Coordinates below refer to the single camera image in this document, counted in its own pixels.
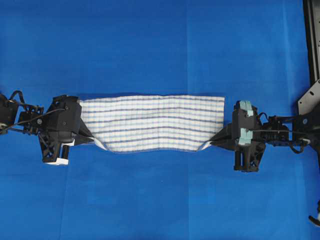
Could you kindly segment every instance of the white towel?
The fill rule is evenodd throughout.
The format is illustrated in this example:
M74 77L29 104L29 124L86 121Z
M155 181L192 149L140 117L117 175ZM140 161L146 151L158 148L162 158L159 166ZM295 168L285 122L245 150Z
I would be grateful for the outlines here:
M197 152L224 124L224 97L138 95L81 100L95 143L115 153Z

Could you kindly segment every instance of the black frame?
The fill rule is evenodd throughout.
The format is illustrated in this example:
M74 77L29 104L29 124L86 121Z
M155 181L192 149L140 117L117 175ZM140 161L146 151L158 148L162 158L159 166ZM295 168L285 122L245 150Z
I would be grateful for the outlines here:
M310 85L320 79L320 0L303 0Z

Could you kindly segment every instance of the robotic arm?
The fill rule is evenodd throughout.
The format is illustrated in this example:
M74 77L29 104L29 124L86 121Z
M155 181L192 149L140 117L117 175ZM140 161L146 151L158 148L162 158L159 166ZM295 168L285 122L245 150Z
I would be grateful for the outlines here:
M17 94L20 101L14 99ZM19 107L24 111L14 123ZM67 165L70 146L93 141L81 120L81 106L75 96L54 97L44 113L43 107L26 104L21 91L15 91L9 99L0 94L0 135L7 134L9 130L38 136L42 161L52 165Z
M320 96L320 91L312 93L312 96L315 94ZM317 97L308 103L308 109L309 106L314 105L316 99ZM305 96L299 100L300 105L303 104L302 101L305 101ZM264 112L258 114L258 109L249 101L238 101L232 113L232 123L210 140L214 146L234 151L235 171L257 172L266 144L275 147L290 147L296 154L302 153L304 147L310 145L317 152L320 164L320 102L308 113L289 117L270 116L263 124L262 115L267 117ZM292 130L285 124L292 124ZM320 201L317 210L317 219L312 216L309 216L309 219L320 227Z

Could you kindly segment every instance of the black cable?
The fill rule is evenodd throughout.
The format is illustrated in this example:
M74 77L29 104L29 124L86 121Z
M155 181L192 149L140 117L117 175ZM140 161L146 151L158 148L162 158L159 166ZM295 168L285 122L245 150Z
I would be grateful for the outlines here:
M252 132L285 132L285 133L293 133L293 134L308 134L307 132L301 132L301 131L291 131L291 130L249 130L249 131L252 131Z
M23 106L23 109L27 111L28 109L27 109L27 107L25 106L26 103L25 103L25 99L24 99L24 95L23 95L22 91L19 91L19 90L14 91L14 92L11 94L11 97L10 97L8 100L9 100L9 101L14 101L14 97L15 97L17 94L19 95L20 102L22 103L21 105Z
M14 91L11 94L11 97L9 98L9 100L12 101L17 94L19 94L20 102L25 103L24 95L23 95L22 91L19 91L19 90Z
M265 113L265 112L261 112L259 115L258 115L258 118L260 120L261 116L264 115L266 120L268 120L268 115Z
M4 129L2 129L2 130L0 131L0 134L1 134L2 132L4 132L4 131L7 131L8 129L11 129L11 128L17 126L17 125L29 123L29 122L32 122L32 121L34 121L34 120L36 120L36 119L42 118L42 117L44 117L44 116L46 116L46 115L48 115L48 114L52 114L52 113L54 113L54 112L56 112L56 111L62 111L62 110L65 111L64 108L57 108L57 109L55 109L55 110L48 111L48 112L46 112L45 114L42 114L42 115L36 116L36 117L34 117L34 118L31 118L30 120L25 120L25 121L17 122L17 123L15 123L15 124L12 124L12 125L10 125L10 126L7 126L7 127L4 128Z

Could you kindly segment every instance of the table surface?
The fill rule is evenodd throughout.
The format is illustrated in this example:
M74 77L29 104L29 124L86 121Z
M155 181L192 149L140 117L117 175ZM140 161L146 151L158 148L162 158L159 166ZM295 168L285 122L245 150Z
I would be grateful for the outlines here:
M0 1L0 91L52 97L225 96L291 116L309 88L300 0ZM267 146L258 173L234 153L114 154L70 150L41 161L35 136L2 136L2 240L319 239L308 222L320 199L310 148Z

